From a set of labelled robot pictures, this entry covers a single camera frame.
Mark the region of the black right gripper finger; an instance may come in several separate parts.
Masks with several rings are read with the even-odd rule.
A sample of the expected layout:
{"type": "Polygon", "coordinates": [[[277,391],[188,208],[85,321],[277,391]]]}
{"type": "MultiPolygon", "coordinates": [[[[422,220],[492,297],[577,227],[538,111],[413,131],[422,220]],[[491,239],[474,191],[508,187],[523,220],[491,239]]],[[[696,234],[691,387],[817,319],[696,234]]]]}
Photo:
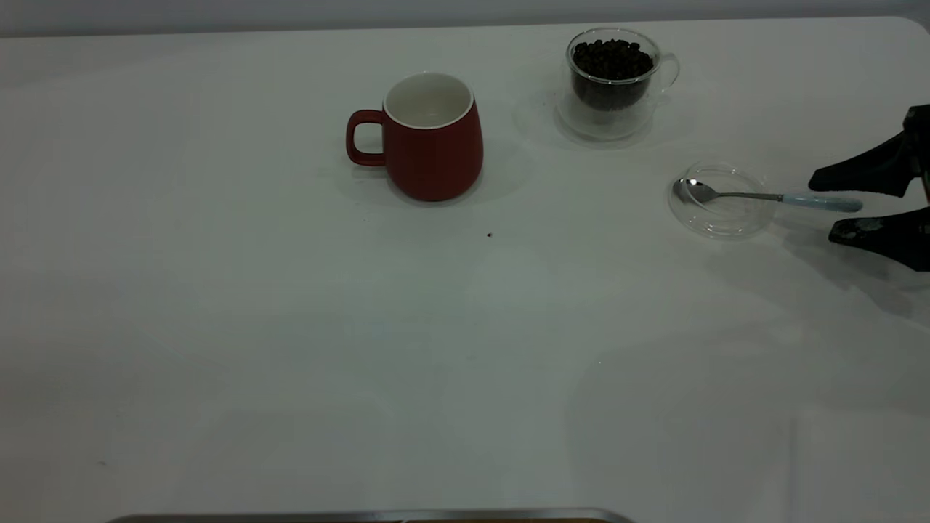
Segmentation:
{"type": "Polygon", "coordinates": [[[828,241],[893,259],[916,272],[929,271],[929,208],[887,217],[842,219],[828,241]]]}
{"type": "Polygon", "coordinates": [[[815,192],[855,191],[903,198],[911,181],[929,169],[929,106],[910,107],[902,130],[853,158],[816,170],[809,181],[815,192]]]}

